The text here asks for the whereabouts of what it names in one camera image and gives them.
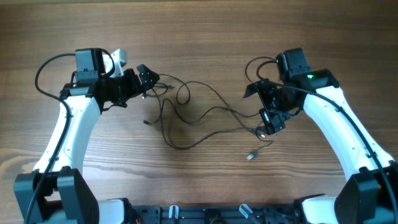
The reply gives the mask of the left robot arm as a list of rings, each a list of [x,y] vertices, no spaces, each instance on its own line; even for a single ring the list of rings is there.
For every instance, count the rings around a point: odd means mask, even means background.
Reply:
[[[81,172],[91,132],[106,111],[146,96],[160,76],[141,64],[123,70],[105,49],[78,49],[76,71],[55,97],[60,113],[49,144],[32,172],[19,174],[14,193],[24,223],[142,223],[126,198],[99,201]]]

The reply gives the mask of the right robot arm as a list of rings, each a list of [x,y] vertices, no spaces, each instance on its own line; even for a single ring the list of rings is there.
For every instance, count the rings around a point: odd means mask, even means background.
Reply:
[[[275,58],[279,81],[259,77],[245,90],[262,103],[261,132],[272,135],[288,119],[304,112],[320,128],[336,154],[345,185],[336,196],[310,195],[291,204],[264,207],[263,220],[274,223],[396,223],[397,162],[368,133],[345,99],[338,80],[327,70],[314,70],[301,48]]]

